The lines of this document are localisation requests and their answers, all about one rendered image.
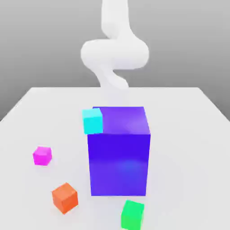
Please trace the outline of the small cyan cube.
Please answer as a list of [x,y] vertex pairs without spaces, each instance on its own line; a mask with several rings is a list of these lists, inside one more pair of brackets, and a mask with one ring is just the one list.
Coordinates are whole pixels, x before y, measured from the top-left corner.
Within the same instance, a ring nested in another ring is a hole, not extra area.
[[82,110],[85,134],[103,133],[103,117],[100,108]]

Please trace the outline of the small magenta cube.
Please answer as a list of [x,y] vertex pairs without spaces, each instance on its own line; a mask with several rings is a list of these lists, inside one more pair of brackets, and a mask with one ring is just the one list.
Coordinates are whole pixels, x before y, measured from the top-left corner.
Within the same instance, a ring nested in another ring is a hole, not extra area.
[[52,159],[52,150],[50,147],[39,146],[33,153],[35,165],[47,166]]

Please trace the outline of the small orange cube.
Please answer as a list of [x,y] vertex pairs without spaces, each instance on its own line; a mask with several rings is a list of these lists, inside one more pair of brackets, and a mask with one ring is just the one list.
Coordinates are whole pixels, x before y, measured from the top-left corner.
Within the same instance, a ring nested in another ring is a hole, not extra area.
[[69,183],[64,183],[53,190],[52,198],[53,204],[62,214],[66,214],[79,204],[78,193]]

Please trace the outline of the small green cube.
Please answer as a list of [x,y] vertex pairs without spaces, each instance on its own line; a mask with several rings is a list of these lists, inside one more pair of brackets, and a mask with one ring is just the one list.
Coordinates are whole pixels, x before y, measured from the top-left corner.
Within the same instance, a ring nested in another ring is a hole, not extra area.
[[121,213],[121,228],[127,230],[141,230],[145,205],[143,203],[126,200]]

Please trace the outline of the large blue box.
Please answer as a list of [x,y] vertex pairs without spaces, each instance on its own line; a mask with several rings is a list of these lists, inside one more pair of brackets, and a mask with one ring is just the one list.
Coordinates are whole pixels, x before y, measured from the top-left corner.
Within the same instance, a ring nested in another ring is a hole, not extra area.
[[92,196],[144,196],[150,129],[142,106],[101,106],[103,132],[88,135]]

